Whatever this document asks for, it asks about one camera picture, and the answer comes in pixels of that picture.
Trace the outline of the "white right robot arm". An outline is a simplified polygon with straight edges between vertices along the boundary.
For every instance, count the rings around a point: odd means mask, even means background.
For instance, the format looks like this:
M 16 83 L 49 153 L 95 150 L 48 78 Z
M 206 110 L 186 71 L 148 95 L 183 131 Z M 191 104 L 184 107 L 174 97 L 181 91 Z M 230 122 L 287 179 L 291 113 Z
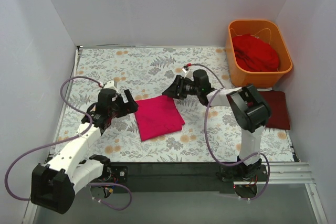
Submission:
M 241 128 L 241 148 L 235 163 L 219 162 L 219 178 L 222 180 L 251 180 L 257 177 L 266 158 L 260 153 L 261 136 L 271 116 L 271 109 L 257 88 L 249 84 L 242 88 L 215 89 L 205 70 L 187 71 L 178 75 L 173 83 L 163 91 L 163 95 L 183 100 L 194 95 L 199 102 L 211 108 L 230 107 L 237 124 Z

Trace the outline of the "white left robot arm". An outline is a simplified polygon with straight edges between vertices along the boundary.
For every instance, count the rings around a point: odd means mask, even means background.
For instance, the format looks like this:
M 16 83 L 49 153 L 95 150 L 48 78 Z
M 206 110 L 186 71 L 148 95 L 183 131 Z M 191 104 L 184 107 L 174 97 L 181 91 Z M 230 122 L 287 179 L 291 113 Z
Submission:
M 45 165 L 37 165 L 32 172 L 31 196 L 33 204 L 59 214 L 66 213 L 75 195 L 87 185 L 102 187 L 107 194 L 120 183 L 110 159 L 84 155 L 102 137 L 115 118 L 121 118 L 138 110 L 129 90 L 121 95 L 115 88 L 103 88 L 98 101 L 84 113 L 79 124 L 77 137 Z

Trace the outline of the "pink t shirt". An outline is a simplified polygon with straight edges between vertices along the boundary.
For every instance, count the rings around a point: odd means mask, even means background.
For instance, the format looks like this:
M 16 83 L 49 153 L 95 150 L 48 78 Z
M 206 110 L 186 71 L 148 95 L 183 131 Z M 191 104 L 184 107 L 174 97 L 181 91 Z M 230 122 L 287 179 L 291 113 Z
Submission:
M 141 141 L 182 130 L 185 124 L 172 98 L 165 95 L 137 101 L 135 119 Z

